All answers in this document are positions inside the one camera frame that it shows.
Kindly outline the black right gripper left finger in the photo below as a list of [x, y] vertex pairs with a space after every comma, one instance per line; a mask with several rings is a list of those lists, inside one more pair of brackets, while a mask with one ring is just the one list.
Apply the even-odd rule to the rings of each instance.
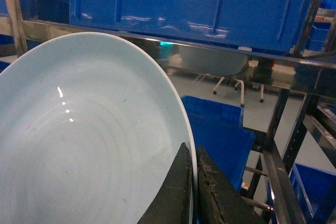
[[191, 155], [182, 143], [160, 190], [138, 223], [189, 223], [191, 197]]

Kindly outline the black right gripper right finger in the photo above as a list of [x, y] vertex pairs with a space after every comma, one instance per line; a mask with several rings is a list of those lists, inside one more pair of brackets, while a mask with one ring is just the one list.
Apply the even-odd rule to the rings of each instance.
[[199, 223], [264, 223], [205, 148], [197, 148]]

